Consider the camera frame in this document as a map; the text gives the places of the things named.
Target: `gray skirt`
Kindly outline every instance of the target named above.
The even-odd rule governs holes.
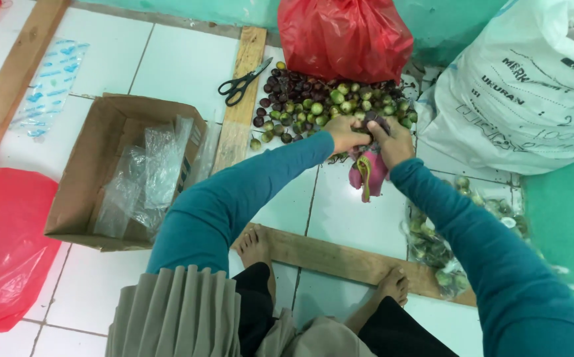
[[[137,285],[121,290],[108,329],[107,357],[239,357],[241,296],[226,272],[196,265],[173,272],[142,274]],[[281,316],[255,356],[374,356],[346,326],[318,317],[296,334],[291,311]]]

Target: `scissor handle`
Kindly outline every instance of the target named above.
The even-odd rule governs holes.
[[[241,101],[241,99],[243,99],[243,95],[245,94],[247,86],[250,85],[251,81],[253,81],[254,78],[256,78],[256,76],[254,76],[252,72],[250,72],[241,78],[230,79],[229,81],[226,81],[222,85],[220,85],[218,89],[219,94],[227,95],[227,97],[225,98],[225,104],[228,107],[232,107],[236,105],[239,101]],[[221,88],[223,88],[223,86],[225,85],[230,85],[230,88],[225,91],[221,91]],[[236,96],[236,93],[240,93],[239,97],[235,101],[231,101]]]

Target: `scissors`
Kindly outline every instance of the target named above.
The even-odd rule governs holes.
[[[270,63],[272,63],[273,59],[274,59],[274,57],[269,57],[267,60],[264,60],[263,63],[259,64],[259,66],[256,67],[256,69],[254,69],[250,73],[247,73],[245,76],[238,78],[238,79],[230,79],[229,81],[220,85],[219,89],[218,89],[219,94],[227,95],[227,98],[225,98],[225,104],[228,107],[231,107],[231,106],[235,105],[236,103],[238,103],[239,101],[241,101],[241,99],[243,99],[243,95],[245,94],[245,90],[247,89],[247,86],[251,83],[251,81],[254,80],[254,78],[256,78],[260,75],[260,72],[262,72],[265,68],[267,68],[267,66]],[[225,85],[230,85],[230,88],[226,91],[221,92],[221,88],[223,88],[223,86],[225,86]],[[235,101],[230,101],[231,99],[236,97],[237,93],[240,93],[238,99],[236,99]]]

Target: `black pants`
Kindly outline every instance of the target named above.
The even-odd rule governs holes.
[[[252,356],[274,326],[274,306],[267,290],[269,267],[259,262],[232,278],[241,294],[241,355]],[[379,357],[456,357],[417,323],[392,297],[386,297],[357,335]]]

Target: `bare foot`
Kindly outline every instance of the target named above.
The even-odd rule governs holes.
[[[272,268],[272,259],[269,257],[269,243],[267,242],[267,231],[260,224],[255,224],[253,228],[243,232],[243,239],[236,251],[243,261],[243,267],[247,269],[252,264],[263,262],[269,267],[269,279],[267,289],[272,296],[272,303],[276,303],[276,279]]]
[[[389,271],[369,301],[354,312],[344,324],[357,335],[386,296],[392,297],[400,306],[408,302],[408,278],[399,265]]]

